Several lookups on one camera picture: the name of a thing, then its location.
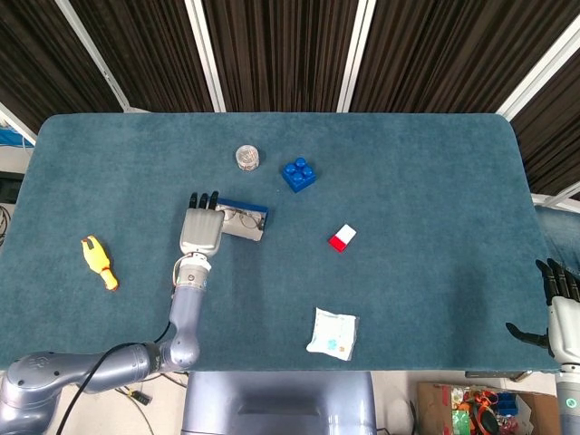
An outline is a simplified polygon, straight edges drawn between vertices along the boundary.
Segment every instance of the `metal strip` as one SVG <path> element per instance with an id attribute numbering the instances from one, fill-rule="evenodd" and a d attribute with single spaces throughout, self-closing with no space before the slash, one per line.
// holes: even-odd
<path id="1" fill-rule="evenodd" d="M 559 204 L 560 202 L 564 201 L 565 199 L 573 197 L 578 192 L 580 192 L 580 181 L 558 192 L 558 194 L 555 195 L 554 197 L 548 197 L 542 205 L 544 207 L 553 207 Z"/>
<path id="2" fill-rule="evenodd" d="M 534 68 L 524 77 L 524 80 L 507 97 L 497 114 L 502 115 L 508 121 L 513 120 L 578 48 L 580 48 L 580 15 L 564 30 Z"/>
<path id="3" fill-rule="evenodd" d="M 97 68 L 99 68 L 99 71 L 111 88 L 113 95 L 115 95 L 115 98 L 117 98 L 117 101 L 119 102 L 119 105 L 123 111 L 131 111 L 129 101 L 125 96 L 125 93 L 122 91 L 121 87 L 115 80 L 115 77 L 112 75 L 112 72 L 107 66 L 107 63 L 105 63 L 101 53 L 99 53 L 99 50 L 92 41 L 92 38 L 89 36 L 87 29 L 85 29 L 84 25 L 82 24 L 81 18 L 79 18 L 79 15 L 76 14 L 69 0 L 54 0 L 54 2 L 59 7 L 59 9 L 61 9 L 61 12 L 66 18 L 66 21 L 69 22 L 72 29 L 81 40 L 82 45 L 84 45 L 84 48 L 91 56 L 92 61 L 97 65 Z"/>
<path id="4" fill-rule="evenodd" d="M 214 111 L 225 112 L 227 110 L 226 104 L 224 103 L 224 94 L 221 91 L 218 67 L 216 66 L 216 58 L 211 47 L 208 22 L 203 12 L 203 4 L 201 0 L 184 1 L 185 7 L 188 9 L 189 22 L 191 23 L 191 30 L 196 40 L 196 46 L 198 47 L 203 73 L 206 76 L 211 103 L 214 106 Z"/>
<path id="5" fill-rule="evenodd" d="M 376 3 L 376 0 L 359 0 L 356 17 L 354 18 L 351 45 L 348 49 L 346 65 L 344 66 L 343 84 L 336 106 L 336 111 L 339 113 L 345 113 L 350 110 Z"/>
<path id="6" fill-rule="evenodd" d="M 30 130 L 26 124 L 24 124 L 20 119 L 14 115 L 6 106 L 0 102 L 0 118 L 3 118 L 8 122 L 10 127 L 18 131 L 23 137 L 28 140 L 33 145 L 36 144 L 36 135 Z"/>

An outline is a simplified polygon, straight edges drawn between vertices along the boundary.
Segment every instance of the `humanoid robot hand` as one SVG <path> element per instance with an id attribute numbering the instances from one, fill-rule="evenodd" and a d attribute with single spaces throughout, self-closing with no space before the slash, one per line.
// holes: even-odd
<path id="1" fill-rule="evenodd" d="M 552 258 L 547 264 L 537 260 L 536 266 L 544 279 L 547 334 L 522 333 L 513 324 L 506 327 L 518 340 L 547 348 L 562 366 L 580 368 L 580 280 Z"/>
<path id="2" fill-rule="evenodd" d="M 202 194 L 199 203 L 198 193 L 191 195 L 179 239 L 184 255 L 199 253 L 210 258 L 217 253 L 225 216 L 223 211 L 216 211 L 217 203 L 216 191 L 209 198 L 207 193 Z"/>

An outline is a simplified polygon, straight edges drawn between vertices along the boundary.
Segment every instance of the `blue lego brick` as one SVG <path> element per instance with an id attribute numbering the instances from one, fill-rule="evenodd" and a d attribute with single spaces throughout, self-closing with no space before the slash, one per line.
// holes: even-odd
<path id="1" fill-rule="evenodd" d="M 316 174 L 308 166 L 306 159 L 302 157 L 296 159 L 294 163 L 288 163 L 284 166 L 282 177 L 295 193 L 307 188 L 316 181 Z"/>

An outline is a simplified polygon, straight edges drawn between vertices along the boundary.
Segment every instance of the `wire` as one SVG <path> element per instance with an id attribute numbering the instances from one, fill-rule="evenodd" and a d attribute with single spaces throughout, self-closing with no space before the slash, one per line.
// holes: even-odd
<path id="1" fill-rule="evenodd" d="M 412 401 L 409 401 L 409 406 L 411 407 L 411 414 L 413 414 L 413 429 L 411 435 L 415 435 L 415 432 L 417 431 L 417 411 L 415 410 L 415 405 Z"/>
<path id="2" fill-rule="evenodd" d="M 169 330 L 170 326 L 171 326 L 171 322 L 167 322 L 167 326 L 165 327 L 165 330 L 161 333 L 161 335 L 157 338 L 157 340 L 154 341 L 154 343 L 159 343 L 161 340 L 163 340 L 163 337 L 165 336 L 165 334 Z"/>
<path id="3" fill-rule="evenodd" d="M 413 427 L 411 429 L 411 435 L 415 435 L 417 432 L 417 411 L 415 410 L 415 405 L 412 401 L 409 401 L 409 407 L 411 408 L 411 414 L 413 416 Z M 387 435 L 391 435 L 387 428 L 377 428 L 377 432 L 383 431 Z"/>
<path id="4" fill-rule="evenodd" d="M 81 397 L 82 392 L 84 391 L 86 386 L 91 381 L 92 376 L 94 376 L 94 374 L 97 372 L 97 370 L 99 370 L 99 367 L 101 367 L 101 365 L 104 363 L 104 361 L 107 359 L 107 357 L 109 355 L 111 355 L 112 353 L 115 353 L 124 347 L 133 346 L 134 344 L 137 344 L 137 343 L 118 344 L 115 347 L 112 347 L 111 349 L 109 349 L 107 352 L 105 352 L 102 355 L 102 357 L 99 359 L 99 361 L 96 364 L 94 364 L 91 371 L 87 375 L 86 379 L 84 380 L 82 385 L 79 387 L 79 391 L 77 391 L 76 394 L 74 394 L 74 397 L 72 398 L 71 403 L 69 403 L 69 407 L 66 409 L 66 412 L 64 413 L 63 419 L 61 420 L 61 424 L 59 425 L 58 430 L 56 431 L 56 435 L 61 435 L 63 433 L 64 425 L 66 424 L 66 421 L 69 419 L 69 416 L 71 415 L 71 411 L 73 410 L 74 404 L 76 403 L 76 401 L 79 400 L 79 397 Z"/>
<path id="5" fill-rule="evenodd" d="M 163 337 L 165 336 L 165 334 L 169 330 L 169 327 L 170 326 L 171 326 L 171 322 L 167 322 L 167 326 L 165 327 L 165 330 L 163 331 L 163 333 L 161 333 L 161 335 L 159 336 L 159 338 L 157 338 L 157 340 L 155 340 L 154 343 L 158 343 L 158 342 L 160 342 L 163 339 Z M 79 387 L 79 391 L 76 392 L 76 394 L 74 395 L 74 397 L 71 400 L 71 403 L 69 403 L 69 407 L 66 409 L 66 412 L 64 413 L 63 419 L 61 420 L 61 424 L 58 427 L 58 431 L 56 431 L 56 435 L 61 435 L 63 433 L 64 425 L 66 424 L 66 421 L 68 420 L 69 416 L 71 415 L 71 411 L 73 410 L 74 404 L 76 403 L 76 401 L 79 400 L 79 397 L 81 396 L 82 392 L 84 391 L 84 389 L 86 388 L 86 386 L 88 385 L 88 383 L 91 381 L 92 376 L 94 376 L 94 374 L 97 372 L 97 370 L 99 370 L 99 367 L 101 367 L 101 365 L 104 363 L 104 361 L 107 359 L 107 357 L 109 355 L 111 355 L 112 353 L 115 353 L 115 352 L 117 352 L 118 350 L 120 350 L 120 349 L 122 349 L 124 347 L 133 346 L 134 344 L 137 344 L 137 343 L 123 343 L 123 344 L 118 344 L 115 347 L 112 347 L 111 349 L 109 349 L 107 352 L 105 352 L 102 355 L 102 357 L 99 359 L 99 361 L 96 364 L 94 364 L 94 366 L 92 367 L 91 371 L 87 375 L 87 378 L 84 380 L 84 382 L 82 383 L 82 385 Z M 142 382 L 153 381 L 154 379 L 158 379 L 161 376 L 162 376 L 162 374 L 160 374 L 159 376 L 156 376 L 154 378 L 151 378 L 151 379 L 146 379 L 145 381 L 142 381 Z M 177 381 L 174 381 L 174 382 L 177 383 L 177 384 L 179 384 L 179 385 L 181 385 L 181 386 L 183 386 L 184 388 L 187 388 L 182 383 L 179 383 Z"/>
<path id="6" fill-rule="evenodd" d="M 151 435 L 155 435 L 155 432 L 153 431 L 153 428 L 151 427 L 151 423 L 149 423 L 149 419 L 147 418 L 147 416 L 145 415 L 145 412 L 143 412 L 143 410 L 139 407 L 139 405 L 131 398 L 131 396 L 125 392 L 123 392 L 122 390 L 118 390 L 115 388 L 115 391 L 119 394 L 122 394 L 123 396 L 125 396 L 127 399 L 129 399 L 129 401 L 133 404 L 133 406 L 135 408 L 137 408 L 137 411 L 139 411 L 139 414 L 141 414 L 141 417 L 143 417 L 143 419 L 145 420 L 145 422 L 147 423 L 147 427 L 149 428 L 149 432 Z"/>
<path id="7" fill-rule="evenodd" d="M 8 230 L 8 224 L 10 223 L 10 213 L 8 210 L 0 206 L 0 246 L 4 244 L 4 239 L 6 237 L 6 231 Z"/>
<path id="8" fill-rule="evenodd" d="M 167 379 L 168 381 L 171 381 L 171 382 L 175 383 L 176 385 L 179 385 L 179 386 L 180 386 L 180 387 L 182 387 L 182 388 L 188 388 L 188 386 L 187 386 L 187 385 L 184 385 L 183 383 L 181 383 L 181 382 L 179 382 L 179 381 L 176 381 L 175 379 L 171 378 L 170 376 L 168 376 L 168 375 L 167 375 L 167 374 L 165 374 L 165 373 L 162 373 L 162 374 L 161 374 L 161 376 L 163 376 L 163 377 L 164 377 L 165 379 Z"/>

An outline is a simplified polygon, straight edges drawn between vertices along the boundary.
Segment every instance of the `colorful toys in box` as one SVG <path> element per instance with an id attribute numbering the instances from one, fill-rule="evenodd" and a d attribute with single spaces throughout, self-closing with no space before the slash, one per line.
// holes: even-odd
<path id="1" fill-rule="evenodd" d="M 516 395 L 492 390 L 454 387 L 451 392 L 455 435 L 512 435 L 516 433 Z"/>

